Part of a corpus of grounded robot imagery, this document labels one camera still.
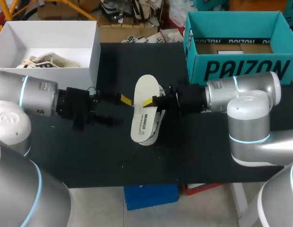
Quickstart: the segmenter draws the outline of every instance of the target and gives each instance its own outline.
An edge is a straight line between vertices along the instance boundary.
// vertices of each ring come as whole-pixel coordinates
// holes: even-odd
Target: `black table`
[[[101,45],[98,89],[133,98],[136,81],[144,74],[154,75],[163,87],[176,86],[187,78],[183,45]],[[80,132],[71,130],[72,122],[58,116],[31,116],[28,157],[70,188],[258,182],[282,169],[235,163],[225,113],[177,118],[167,112],[157,142],[148,147],[131,140],[131,107],[100,104],[98,113],[122,118],[124,125],[108,128],[96,124]],[[293,129],[293,85],[282,86],[281,103],[271,112],[271,130],[286,129]]]

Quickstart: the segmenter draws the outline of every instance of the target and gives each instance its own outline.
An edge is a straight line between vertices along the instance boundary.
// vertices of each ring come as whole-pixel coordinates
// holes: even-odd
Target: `robotic arm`
[[[293,162],[293,130],[270,131],[269,112],[281,100],[274,72],[212,80],[207,86],[180,86],[170,94],[152,97],[144,107],[177,109],[181,114],[204,110],[228,115],[233,159],[244,166],[288,165]]]
[[[26,114],[60,117],[73,121],[73,128],[85,124],[122,125],[122,120],[96,114],[101,101],[132,105],[124,95],[68,87],[58,89],[53,81],[0,71],[0,142],[25,155],[30,149],[30,119]]]

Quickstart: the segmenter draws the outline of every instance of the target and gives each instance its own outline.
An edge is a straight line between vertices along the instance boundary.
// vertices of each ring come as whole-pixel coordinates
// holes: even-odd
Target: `floor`
[[[245,183],[248,201],[263,183]],[[75,203],[73,226],[80,227],[237,227],[228,184],[194,195],[180,194],[175,203],[128,211],[123,187],[71,189]]]

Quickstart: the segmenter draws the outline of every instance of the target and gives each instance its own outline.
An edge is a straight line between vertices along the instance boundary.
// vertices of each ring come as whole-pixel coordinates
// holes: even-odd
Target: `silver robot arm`
[[[50,116],[57,99],[56,82],[0,71],[0,100],[19,105],[27,114]]]
[[[73,121],[73,128],[83,130],[85,124],[122,125],[122,120],[96,114],[99,102],[132,106],[130,99],[120,93],[87,90],[72,87],[58,89],[54,81],[0,71],[0,100],[19,105],[25,113],[60,117]]]
[[[166,97],[152,97],[144,107],[176,108],[189,114],[226,112],[233,159],[244,166],[288,165],[293,162],[293,130],[270,131],[269,112],[281,100],[274,72],[211,80],[179,87]]]

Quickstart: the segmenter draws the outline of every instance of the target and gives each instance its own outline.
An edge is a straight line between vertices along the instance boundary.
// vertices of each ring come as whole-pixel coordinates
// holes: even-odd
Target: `cardboard box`
[[[70,0],[76,6],[79,6],[79,0]],[[63,2],[46,2],[38,7],[38,16],[42,20],[62,20],[76,19],[78,12]]]
[[[281,11],[287,0],[230,0],[230,11]]]
[[[100,4],[100,0],[79,0],[80,8],[88,13],[94,11]]]
[[[193,0],[198,11],[212,10],[214,7],[228,2],[228,0]]]
[[[16,69],[23,59],[48,52],[81,67]],[[95,86],[99,58],[95,21],[11,21],[0,33],[0,71],[56,81],[60,89]]]
[[[244,54],[218,54],[219,44]],[[281,84],[293,80],[293,32],[281,12],[190,12],[183,45],[191,83],[264,71],[276,72]]]
[[[287,1],[284,17],[288,22],[289,26],[293,26],[293,0]]]

